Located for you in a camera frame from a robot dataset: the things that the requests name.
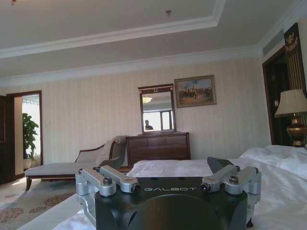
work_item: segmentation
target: wooden door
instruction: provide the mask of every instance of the wooden door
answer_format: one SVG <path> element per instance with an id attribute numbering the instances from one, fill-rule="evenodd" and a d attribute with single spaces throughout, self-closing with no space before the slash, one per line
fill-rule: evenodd
<path id="1" fill-rule="evenodd" d="M 0 96 L 0 184 L 14 178 L 14 98 Z"/>
<path id="2" fill-rule="evenodd" d="M 287 127 L 291 124 L 291 119 L 288 116 L 275 117 L 280 102 L 280 93 L 290 90 L 284 47 L 262 66 L 267 97 L 271 142 L 273 145 L 291 146 L 292 140 L 287 133 Z"/>

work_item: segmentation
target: lampshade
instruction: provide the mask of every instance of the lampshade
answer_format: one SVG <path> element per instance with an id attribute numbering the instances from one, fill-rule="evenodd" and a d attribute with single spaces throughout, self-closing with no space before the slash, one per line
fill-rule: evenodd
<path id="1" fill-rule="evenodd" d="M 275 117 L 307 111 L 307 99 L 301 89 L 280 93 L 280 103 Z"/>

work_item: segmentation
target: brass lamp base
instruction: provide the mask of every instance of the brass lamp base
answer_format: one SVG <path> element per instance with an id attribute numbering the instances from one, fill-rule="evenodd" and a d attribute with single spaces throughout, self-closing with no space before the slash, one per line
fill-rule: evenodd
<path id="1" fill-rule="evenodd" d="M 305 146 L 305 135 L 307 134 L 307 127 L 301 124 L 301 118 L 299 116 L 294 115 L 292 117 L 292 123 L 287 127 L 287 132 L 293 140 L 292 146 Z"/>

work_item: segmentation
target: green plant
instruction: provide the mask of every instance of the green plant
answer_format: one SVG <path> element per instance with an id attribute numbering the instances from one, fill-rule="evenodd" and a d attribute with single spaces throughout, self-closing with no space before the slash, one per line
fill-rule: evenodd
<path id="1" fill-rule="evenodd" d="M 30 158 L 31 161 L 34 159 L 35 141 L 34 135 L 37 135 L 35 128 L 38 128 L 38 124 L 31 120 L 31 116 L 23 113 L 23 135 L 24 135 L 24 159 Z M 30 154 L 26 153 L 26 150 L 31 147 Z"/>

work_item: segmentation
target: rug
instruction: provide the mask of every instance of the rug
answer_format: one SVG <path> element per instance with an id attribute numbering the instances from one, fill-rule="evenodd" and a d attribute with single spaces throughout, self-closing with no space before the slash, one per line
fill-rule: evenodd
<path id="1" fill-rule="evenodd" d="M 33 180 L 25 187 L 25 178 L 0 185 L 0 230 L 18 229 L 76 191 L 74 181 Z"/>

